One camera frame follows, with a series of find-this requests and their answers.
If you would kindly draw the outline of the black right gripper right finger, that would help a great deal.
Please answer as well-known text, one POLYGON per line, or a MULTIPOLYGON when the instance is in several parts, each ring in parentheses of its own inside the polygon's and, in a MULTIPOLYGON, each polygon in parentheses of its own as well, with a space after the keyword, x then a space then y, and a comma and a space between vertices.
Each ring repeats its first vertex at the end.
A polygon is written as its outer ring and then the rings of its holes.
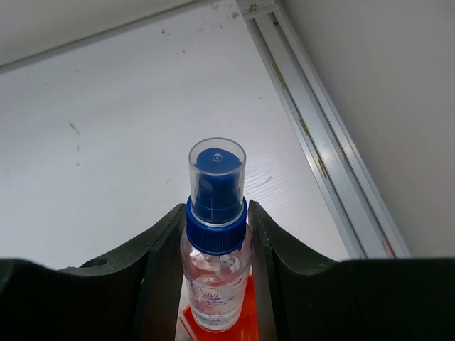
POLYGON ((261 340, 453 340, 454 260, 334 261, 249 204, 261 340))

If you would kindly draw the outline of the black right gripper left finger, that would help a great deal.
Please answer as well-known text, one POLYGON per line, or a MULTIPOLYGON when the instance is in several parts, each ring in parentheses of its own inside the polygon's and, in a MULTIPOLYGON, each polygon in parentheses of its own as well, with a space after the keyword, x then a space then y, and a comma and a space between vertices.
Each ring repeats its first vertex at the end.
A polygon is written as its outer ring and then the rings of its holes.
POLYGON ((1 260, 2 340, 172 340, 186 207, 79 267, 1 260))

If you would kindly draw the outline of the clear spray bottle blue cap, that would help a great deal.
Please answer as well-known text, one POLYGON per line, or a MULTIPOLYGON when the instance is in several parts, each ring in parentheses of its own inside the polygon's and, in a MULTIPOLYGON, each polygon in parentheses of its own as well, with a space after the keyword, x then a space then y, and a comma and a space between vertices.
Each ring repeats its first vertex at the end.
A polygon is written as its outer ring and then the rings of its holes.
POLYGON ((188 154, 191 194, 180 253, 184 280, 225 284, 250 273, 252 230, 244 196, 246 153, 223 137, 203 139, 188 154))

